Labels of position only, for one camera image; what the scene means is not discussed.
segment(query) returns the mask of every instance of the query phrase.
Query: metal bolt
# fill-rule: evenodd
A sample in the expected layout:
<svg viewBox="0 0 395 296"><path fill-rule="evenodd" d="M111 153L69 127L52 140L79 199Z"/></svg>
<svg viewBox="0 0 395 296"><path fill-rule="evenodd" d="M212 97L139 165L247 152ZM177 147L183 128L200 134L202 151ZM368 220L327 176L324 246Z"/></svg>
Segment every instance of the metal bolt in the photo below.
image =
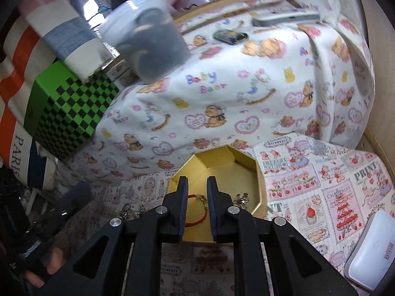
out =
<svg viewBox="0 0 395 296"><path fill-rule="evenodd" d="M237 213L240 212L240 208L239 208L239 207L236 207L236 206L230 206L230 207L228 208L228 211L229 211L229 213L231 213L232 215L235 215L235 214L237 214Z"/></svg>
<svg viewBox="0 0 395 296"><path fill-rule="evenodd" d="M155 211L162 215L167 212L167 207L166 206L159 206L155 209Z"/></svg>
<svg viewBox="0 0 395 296"><path fill-rule="evenodd" d="M120 218L112 218L110 220L110 225L112 227L118 227L122 223L122 220Z"/></svg>
<svg viewBox="0 0 395 296"><path fill-rule="evenodd" d="M287 221L283 217L276 217L274 218L274 223L278 226L284 226L287 223Z"/></svg>

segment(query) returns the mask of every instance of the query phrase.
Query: octagonal box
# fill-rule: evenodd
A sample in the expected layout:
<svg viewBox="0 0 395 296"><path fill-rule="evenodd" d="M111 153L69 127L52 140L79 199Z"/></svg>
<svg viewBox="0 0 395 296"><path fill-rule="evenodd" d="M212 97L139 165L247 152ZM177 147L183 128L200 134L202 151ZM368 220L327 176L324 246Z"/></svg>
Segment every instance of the octagonal box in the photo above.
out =
<svg viewBox="0 0 395 296"><path fill-rule="evenodd" d="M222 146L192 155L171 177L168 193L176 191L181 176L188 178L189 195L200 194L206 197L207 178L215 176L220 191L228 193L233 200L237 194L248 193L250 201L247 211L259 218L266 215L265 181L258 162L238 149ZM188 199L186 222L198 221L204 216L204 212L200 199ZM185 228L183 240L213 242L209 215L202 223Z"/></svg>

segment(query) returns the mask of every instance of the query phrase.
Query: red bracelet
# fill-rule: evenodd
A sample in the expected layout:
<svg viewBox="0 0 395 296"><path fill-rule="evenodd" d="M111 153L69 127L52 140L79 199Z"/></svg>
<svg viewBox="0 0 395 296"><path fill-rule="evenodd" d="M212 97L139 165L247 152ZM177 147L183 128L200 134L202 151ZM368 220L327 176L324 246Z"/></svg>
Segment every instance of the red bracelet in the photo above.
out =
<svg viewBox="0 0 395 296"><path fill-rule="evenodd" d="M189 199L189 198L199 198L199 199L202 201L202 203L203 203L205 212L204 212L204 216L203 216L201 219L199 219L198 221L195 221L195 222L186 222L186 223L185 223L185 227L193 227L193 226L196 226L196 225L202 223L202 222L206 219L206 217L207 217L207 209L208 209L208 206L207 206L207 199L206 199L206 197L205 197L204 195L188 195L188 199Z"/></svg>

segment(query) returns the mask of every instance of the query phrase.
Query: teddy bear print blanket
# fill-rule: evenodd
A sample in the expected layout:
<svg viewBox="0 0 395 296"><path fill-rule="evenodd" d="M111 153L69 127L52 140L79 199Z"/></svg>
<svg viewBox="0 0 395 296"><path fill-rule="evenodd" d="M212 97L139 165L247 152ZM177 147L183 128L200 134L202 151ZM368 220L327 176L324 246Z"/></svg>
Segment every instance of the teddy bear print blanket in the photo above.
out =
<svg viewBox="0 0 395 296"><path fill-rule="evenodd" d="M72 170L78 181L108 184L180 167L194 152L245 149L290 132L354 148L374 98L366 41L326 0L298 2L326 21L254 27L262 11L295 8L247 0L181 23L190 60L151 85L123 89L92 141L59 166L60 179ZM219 29L249 39L228 45L213 39Z"/></svg>

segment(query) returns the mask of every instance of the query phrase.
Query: plastic cup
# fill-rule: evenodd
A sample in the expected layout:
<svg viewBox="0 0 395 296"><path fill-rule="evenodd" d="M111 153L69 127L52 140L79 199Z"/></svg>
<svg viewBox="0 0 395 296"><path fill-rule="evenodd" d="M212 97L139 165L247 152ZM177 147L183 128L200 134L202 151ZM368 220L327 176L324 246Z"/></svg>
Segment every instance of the plastic cup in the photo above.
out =
<svg viewBox="0 0 395 296"><path fill-rule="evenodd" d="M99 33L145 84L160 80L190 57L166 0L128 0L108 16Z"/></svg>

